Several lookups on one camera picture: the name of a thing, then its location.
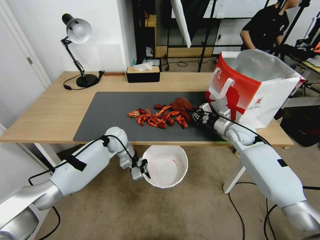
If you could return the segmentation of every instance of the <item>black shirt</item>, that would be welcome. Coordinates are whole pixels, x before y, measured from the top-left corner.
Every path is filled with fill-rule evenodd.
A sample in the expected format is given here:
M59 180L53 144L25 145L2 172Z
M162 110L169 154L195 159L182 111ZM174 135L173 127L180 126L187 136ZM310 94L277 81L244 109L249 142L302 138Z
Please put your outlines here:
M253 45L260 50L270 50L278 36L289 26L289 19L286 12L279 15L275 5L261 9L242 30L249 31Z

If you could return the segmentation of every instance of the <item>gray desk mat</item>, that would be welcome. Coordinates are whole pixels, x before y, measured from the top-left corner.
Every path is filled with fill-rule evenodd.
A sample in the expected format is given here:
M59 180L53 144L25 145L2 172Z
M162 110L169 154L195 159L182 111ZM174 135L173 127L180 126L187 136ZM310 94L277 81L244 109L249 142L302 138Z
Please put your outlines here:
M97 92L94 96L79 128L74 141L91 141L105 134L113 126L122 128L129 141L224 141L218 134L195 124L182 129L175 122L166 129L155 128L145 123L137 124L135 118L128 117L128 112L138 108L149 108L154 114L155 104L170 104L178 97L188 99L192 106L205 102L204 92Z

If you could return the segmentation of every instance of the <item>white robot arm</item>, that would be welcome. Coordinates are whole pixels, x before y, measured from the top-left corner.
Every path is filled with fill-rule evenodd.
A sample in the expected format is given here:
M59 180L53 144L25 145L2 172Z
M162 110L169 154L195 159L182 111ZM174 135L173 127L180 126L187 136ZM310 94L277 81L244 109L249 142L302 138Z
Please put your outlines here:
M104 136L62 161L49 180L21 187L0 204L0 239L28 239L39 223L29 207L31 204L39 210L51 208L64 196L84 188L116 154L120 166L130 168L133 179L144 174L150 177L147 161L137 157L126 133L118 127L109 128Z
M220 114L227 116L229 111ZM192 116L197 124L217 131L235 147L260 191L281 208L293 225L302 231L320 230L320 212L308 203L300 179L270 145L259 140L255 129L247 127L249 131L221 118L207 104Z
M260 191L297 228L320 229L320 212L306 200L301 181L271 146L259 141L254 129L245 129L203 109L192 116L196 123L217 131L237 149ZM147 160L136 156L125 132L118 127L110 128L103 137L87 143L63 161L49 180L22 187L0 204L0 239L28 239L39 222L29 207L31 204L39 210L48 209L64 196L81 190L115 154L123 169L131 169L133 179L140 179L143 174L150 177Z

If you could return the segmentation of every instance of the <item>person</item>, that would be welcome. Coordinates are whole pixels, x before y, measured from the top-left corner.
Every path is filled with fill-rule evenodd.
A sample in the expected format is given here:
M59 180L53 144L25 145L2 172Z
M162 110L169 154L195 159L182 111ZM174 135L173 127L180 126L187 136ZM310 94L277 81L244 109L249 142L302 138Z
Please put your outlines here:
M301 0L285 0L282 9L281 1L263 8L253 16L242 29L240 36L243 41L241 50L260 49L268 51L274 43L279 46L283 39L283 32L289 26L286 10L296 7Z

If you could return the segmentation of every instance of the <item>desk lamp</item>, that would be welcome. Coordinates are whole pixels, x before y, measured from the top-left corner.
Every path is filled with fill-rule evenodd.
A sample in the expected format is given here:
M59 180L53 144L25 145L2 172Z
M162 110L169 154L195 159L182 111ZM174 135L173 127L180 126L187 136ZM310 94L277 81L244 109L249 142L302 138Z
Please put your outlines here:
M61 40L63 45L66 47L68 53L70 54L74 64L80 71L81 76L77 78L77 85L79 87L91 87L99 82L97 76L93 74L84 74L84 68L72 55L68 48L70 43L82 44L85 43L91 35L92 28L90 24L80 18L73 18L70 14L64 14L62 16L62 21L67 26L67 36Z

